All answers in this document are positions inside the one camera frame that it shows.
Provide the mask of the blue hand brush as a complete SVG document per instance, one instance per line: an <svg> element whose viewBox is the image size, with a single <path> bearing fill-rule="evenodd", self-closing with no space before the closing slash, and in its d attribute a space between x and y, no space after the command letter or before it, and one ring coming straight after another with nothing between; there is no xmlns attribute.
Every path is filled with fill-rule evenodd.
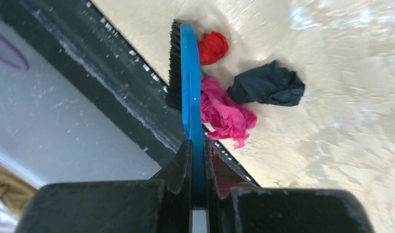
<svg viewBox="0 0 395 233"><path fill-rule="evenodd" d="M193 209L206 208L206 163L200 112L201 71L193 26L173 20L170 31L169 87L165 101L181 112L187 138L192 142Z"/></svg>

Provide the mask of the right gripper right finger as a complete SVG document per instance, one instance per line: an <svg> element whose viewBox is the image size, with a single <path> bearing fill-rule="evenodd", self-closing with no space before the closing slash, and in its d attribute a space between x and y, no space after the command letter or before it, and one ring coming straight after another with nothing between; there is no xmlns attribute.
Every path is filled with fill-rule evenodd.
<svg viewBox="0 0 395 233"><path fill-rule="evenodd" d="M205 143L207 229L210 233L372 233L358 199L346 190L262 188Z"/></svg>

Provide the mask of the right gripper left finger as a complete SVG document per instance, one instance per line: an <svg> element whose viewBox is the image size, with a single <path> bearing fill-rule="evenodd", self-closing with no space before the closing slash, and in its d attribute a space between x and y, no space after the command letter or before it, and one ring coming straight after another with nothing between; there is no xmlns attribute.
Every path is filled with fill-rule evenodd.
<svg viewBox="0 0 395 233"><path fill-rule="evenodd" d="M18 233L189 233L192 142L147 180L54 183L29 202Z"/></svg>

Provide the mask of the black paper scrap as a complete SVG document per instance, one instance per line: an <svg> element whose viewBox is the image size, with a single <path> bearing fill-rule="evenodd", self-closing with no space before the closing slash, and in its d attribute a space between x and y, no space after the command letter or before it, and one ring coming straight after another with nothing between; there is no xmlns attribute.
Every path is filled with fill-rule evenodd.
<svg viewBox="0 0 395 233"><path fill-rule="evenodd" d="M282 67L278 60L236 75L227 89L237 104L258 102L287 107L298 105L304 91L305 84L297 73Z"/></svg>

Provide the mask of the pink paper scrap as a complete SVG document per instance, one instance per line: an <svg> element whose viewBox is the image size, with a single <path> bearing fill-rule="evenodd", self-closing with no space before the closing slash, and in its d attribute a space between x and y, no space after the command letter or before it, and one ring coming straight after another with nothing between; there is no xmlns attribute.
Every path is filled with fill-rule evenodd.
<svg viewBox="0 0 395 233"><path fill-rule="evenodd" d="M202 122L213 128L207 136L212 140L232 139L236 149L245 146L248 130L257 123L257 115L235 103L215 77L201 80L200 112Z"/></svg>

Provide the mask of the red paper scrap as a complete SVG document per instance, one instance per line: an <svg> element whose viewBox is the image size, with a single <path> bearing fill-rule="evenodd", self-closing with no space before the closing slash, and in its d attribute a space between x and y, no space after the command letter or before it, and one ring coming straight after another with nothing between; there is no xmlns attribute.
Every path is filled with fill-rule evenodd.
<svg viewBox="0 0 395 233"><path fill-rule="evenodd" d="M225 36L217 31L204 33L197 45L201 66L216 63L222 59L229 50L229 44Z"/></svg>

